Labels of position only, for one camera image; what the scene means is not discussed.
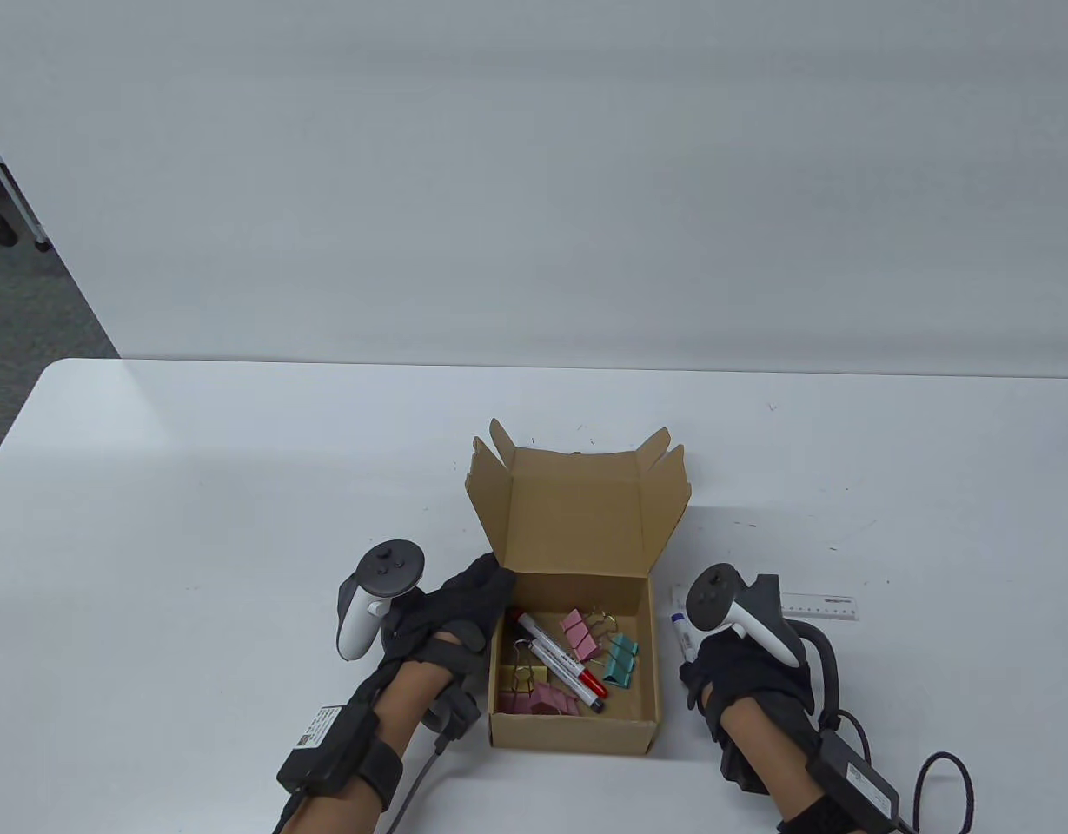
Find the person's right hand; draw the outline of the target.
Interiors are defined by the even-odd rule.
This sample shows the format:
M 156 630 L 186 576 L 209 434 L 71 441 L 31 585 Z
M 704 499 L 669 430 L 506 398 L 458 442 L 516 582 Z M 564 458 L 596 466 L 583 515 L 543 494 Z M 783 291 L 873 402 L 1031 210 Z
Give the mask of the person's right hand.
M 789 666 L 765 650 L 755 639 L 740 638 L 732 628 L 705 638 L 696 659 L 678 668 L 687 690 L 689 710 L 704 715 L 712 740 L 729 742 L 721 727 L 721 715 L 743 698 L 764 701 L 769 715 L 795 715 L 807 720 L 814 714 L 814 690 L 807 660 Z

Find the person's left hand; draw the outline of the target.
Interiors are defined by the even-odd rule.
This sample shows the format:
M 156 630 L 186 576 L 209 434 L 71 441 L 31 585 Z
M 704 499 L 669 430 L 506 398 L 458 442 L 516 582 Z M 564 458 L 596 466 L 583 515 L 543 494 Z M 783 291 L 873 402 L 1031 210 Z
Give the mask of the person's left hand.
M 380 666 L 426 663 L 457 680 L 478 672 L 516 584 L 517 573 L 483 553 L 438 589 L 397 597 L 380 629 Z

